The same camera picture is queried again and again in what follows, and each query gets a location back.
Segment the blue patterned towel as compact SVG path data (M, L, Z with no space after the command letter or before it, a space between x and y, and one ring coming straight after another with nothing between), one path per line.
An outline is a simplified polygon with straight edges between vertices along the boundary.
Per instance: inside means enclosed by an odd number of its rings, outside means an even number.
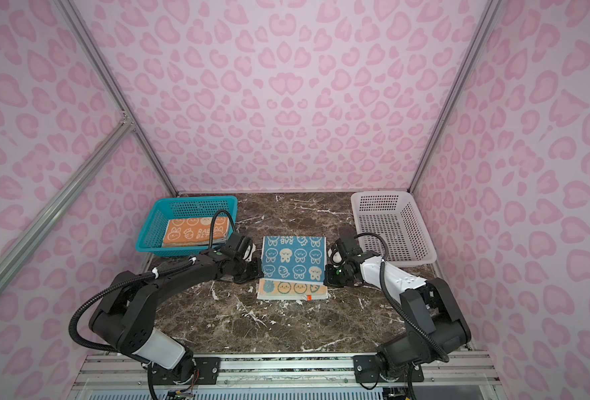
M266 236L263 238L258 299L313 301L328 298L324 285L326 238Z

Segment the orange patterned towel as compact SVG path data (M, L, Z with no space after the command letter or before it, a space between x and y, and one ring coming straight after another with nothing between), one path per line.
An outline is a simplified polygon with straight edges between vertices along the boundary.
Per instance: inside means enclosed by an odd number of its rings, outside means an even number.
M163 236L164 248L195 247L209 244L213 236L213 244L223 243L230 229L230 221L226 217L218 216L213 231L211 231L211 217L206 218L175 218L168 221Z

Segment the white plastic basket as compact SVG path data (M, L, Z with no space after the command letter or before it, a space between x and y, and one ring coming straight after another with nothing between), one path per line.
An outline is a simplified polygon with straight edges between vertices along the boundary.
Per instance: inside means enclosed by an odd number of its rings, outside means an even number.
M361 246L377 253L388 245L388 261L414 268L437 261L438 255L413 196L408 192L371 191L351 196Z

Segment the teal plastic basket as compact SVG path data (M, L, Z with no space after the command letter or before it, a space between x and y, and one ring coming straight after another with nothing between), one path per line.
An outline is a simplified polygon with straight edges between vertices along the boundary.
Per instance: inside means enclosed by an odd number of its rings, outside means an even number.
M168 223L176 218L212 217L220 209L227 210L233 221L238 214L238 199L235 196L199 196L186 198L163 198L156 201L138 236L135 248L140 253L151 253L160 258L186 257L199 254L208 247L204 245L187 247L164 247L163 238Z

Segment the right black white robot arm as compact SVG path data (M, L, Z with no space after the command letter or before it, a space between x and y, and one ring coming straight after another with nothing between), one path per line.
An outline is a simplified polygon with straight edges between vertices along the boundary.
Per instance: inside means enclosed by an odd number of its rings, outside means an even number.
M347 288L364 283L379 288L404 324L404 332L380 344L376 353L354 360L359 383L413 381L424 364L450 361L450 353L471 340L471 331L450 286L393 266L373 252L330 254L324 283Z

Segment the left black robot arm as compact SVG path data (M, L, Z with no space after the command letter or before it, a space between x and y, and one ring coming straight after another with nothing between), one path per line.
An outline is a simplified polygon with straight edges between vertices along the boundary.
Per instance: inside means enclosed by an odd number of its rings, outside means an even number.
M117 353L176 375L190 375L195 370L193 351L155 327L158 307L201 283L230 277L241 284L261 276L257 254L245 258L220 251L161 264L140 275L120 273L111 290L98 299L89 329Z

